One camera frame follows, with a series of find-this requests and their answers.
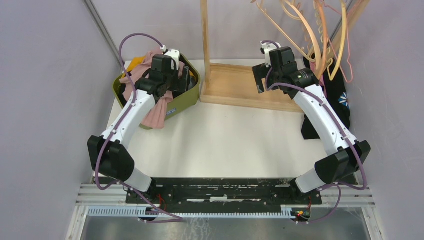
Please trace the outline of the black skirt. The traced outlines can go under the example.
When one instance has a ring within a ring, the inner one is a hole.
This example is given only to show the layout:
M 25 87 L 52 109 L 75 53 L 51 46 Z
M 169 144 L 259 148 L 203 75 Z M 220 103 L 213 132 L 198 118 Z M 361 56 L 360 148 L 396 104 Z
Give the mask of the black skirt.
M 195 86 L 196 83 L 197 83 L 197 80 L 195 79 L 195 77 L 190 76 L 190 84 L 189 84 L 188 89 L 189 90 L 192 89 Z M 120 81 L 118 81 L 118 85 L 117 85 L 118 99 L 120 100 L 121 103 L 124 103 L 124 104 L 126 104 L 128 102 L 128 99 L 129 99 L 128 97 L 124 96 L 124 93 L 126 91 L 126 87 L 127 87 L 126 83 L 120 83 Z M 176 91 L 172 92 L 172 96 L 173 96 L 174 99 L 179 97 L 182 94 L 183 94 L 182 92 L 176 92 Z

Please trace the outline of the yellow skirt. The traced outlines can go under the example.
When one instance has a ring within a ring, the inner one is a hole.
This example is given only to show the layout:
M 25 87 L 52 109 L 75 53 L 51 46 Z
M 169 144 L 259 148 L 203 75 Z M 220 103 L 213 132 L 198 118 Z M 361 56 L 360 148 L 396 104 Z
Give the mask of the yellow skirt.
M 146 62 L 146 56 L 134 57 L 131 63 L 126 67 L 126 71 L 128 72 L 131 79 L 136 82 L 143 75 L 146 75 L 146 72 L 151 67 Z

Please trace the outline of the pink pleated skirt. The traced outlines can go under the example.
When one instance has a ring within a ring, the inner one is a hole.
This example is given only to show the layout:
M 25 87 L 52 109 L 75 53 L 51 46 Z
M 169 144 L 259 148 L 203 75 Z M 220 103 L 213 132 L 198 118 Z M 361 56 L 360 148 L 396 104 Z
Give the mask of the pink pleated skirt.
M 162 54 L 163 52 L 158 47 L 150 50 L 144 56 L 143 60 L 138 63 L 138 65 L 136 65 L 131 71 L 127 71 L 134 84 L 143 76 L 143 74 L 151 69 L 153 56 Z M 130 79 L 125 73 L 119 81 L 125 87 L 122 96 L 124 97 L 124 100 L 128 102 L 133 93 L 133 84 L 130 82 Z M 173 100 L 173 92 L 168 90 L 143 118 L 141 125 L 152 129 L 163 129 L 165 126 L 166 113 L 168 112 L 168 103 L 171 103 Z

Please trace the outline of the pink wire hanger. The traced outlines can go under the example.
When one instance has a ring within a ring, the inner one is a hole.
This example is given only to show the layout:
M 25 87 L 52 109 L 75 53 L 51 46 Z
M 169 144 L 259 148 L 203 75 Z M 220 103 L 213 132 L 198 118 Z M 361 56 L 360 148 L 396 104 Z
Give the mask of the pink wire hanger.
M 332 11 L 334 11 L 335 13 L 339 14 L 341 16 L 341 12 L 339 12 L 338 10 L 336 10 L 334 7 L 332 7 L 331 5 L 328 5 L 325 3 L 324 0 L 322 0 L 322 3 L 324 5 L 325 8 L 330 8 Z M 351 64 L 351 45 L 350 45 L 350 38 L 349 38 L 349 21 L 348 21 L 348 10 L 347 10 L 347 35 L 346 35 L 346 40 L 345 40 L 345 45 L 347 44 L 347 58 L 346 58 L 346 62 L 349 66 L 349 70 L 350 70 L 350 80 L 345 80 L 346 83 L 351 83 L 354 79 L 354 73 L 353 73 L 353 66 Z M 335 50 L 334 46 L 333 46 L 333 42 L 332 40 L 329 39 L 328 45 L 327 45 L 327 50 L 328 53 L 332 53 L 334 54 L 333 50 Z M 332 72 L 334 70 L 335 64 L 336 64 L 336 58 L 335 58 L 335 54 L 333 57 L 328 57 L 329 62 L 327 64 L 327 73 L 328 73 L 328 77 L 329 77 L 329 72 Z M 343 70 L 343 67 L 340 64 L 339 69 L 342 73 L 342 76 L 344 77 L 344 79 L 346 79 L 346 74 Z

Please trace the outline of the cream hanger of yellow skirt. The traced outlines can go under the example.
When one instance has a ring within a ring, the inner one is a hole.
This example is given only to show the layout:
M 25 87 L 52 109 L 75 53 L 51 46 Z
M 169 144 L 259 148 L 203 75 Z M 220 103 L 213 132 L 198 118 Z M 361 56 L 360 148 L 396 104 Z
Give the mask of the cream hanger of yellow skirt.
M 344 48 L 345 48 L 345 43 L 347 38 L 347 31 L 348 31 L 347 6 L 344 0 L 340 0 L 340 6 L 341 6 L 341 30 L 339 31 L 340 33 L 339 48 L 338 48 L 338 54 L 336 54 L 335 50 L 333 50 L 334 57 L 336 58 L 336 63 L 332 72 L 328 70 L 330 81 L 334 80 L 341 66 L 341 61 L 343 58 L 343 53 L 344 53 Z

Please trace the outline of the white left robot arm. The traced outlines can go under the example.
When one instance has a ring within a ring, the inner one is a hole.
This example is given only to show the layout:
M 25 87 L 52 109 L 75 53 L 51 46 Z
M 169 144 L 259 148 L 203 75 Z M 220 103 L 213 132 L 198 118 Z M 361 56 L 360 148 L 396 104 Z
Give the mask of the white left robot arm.
M 127 148 L 145 116 L 168 91 L 188 89 L 188 81 L 179 79 L 180 52 L 169 50 L 151 59 L 148 77 L 134 85 L 127 104 L 100 136 L 92 135 L 87 142 L 95 176 L 100 174 L 138 190 L 138 197 L 149 204 L 158 191 L 151 186 L 153 179 L 138 170 Z

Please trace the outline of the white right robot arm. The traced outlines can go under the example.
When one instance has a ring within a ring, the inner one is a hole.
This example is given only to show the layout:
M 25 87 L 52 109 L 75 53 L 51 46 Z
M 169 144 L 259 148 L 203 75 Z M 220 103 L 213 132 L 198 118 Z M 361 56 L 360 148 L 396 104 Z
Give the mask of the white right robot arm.
M 303 110 L 319 138 L 327 156 L 307 173 L 290 182 L 289 199 L 302 204 L 309 192 L 324 190 L 351 174 L 365 173 L 364 162 L 371 146 L 346 128 L 325 97 L 319 80 L 309 68 L 298 69 L 290 47 L 262 43 L 265 62 L 252 67 L 258 92 L 281 90 Z

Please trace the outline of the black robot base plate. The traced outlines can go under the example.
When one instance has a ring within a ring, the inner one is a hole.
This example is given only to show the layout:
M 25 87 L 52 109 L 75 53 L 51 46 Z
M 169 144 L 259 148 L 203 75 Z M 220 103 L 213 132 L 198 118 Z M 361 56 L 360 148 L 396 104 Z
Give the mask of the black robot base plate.
M 318 190 L 302 193 L 291 178 L 166 178 L 156 177 L 138 195 L 126 186 L 125 203 L 145 204 L 147 198 L 162 211 L 182 214 L 271 214 L 283 205 L 322 205 Z

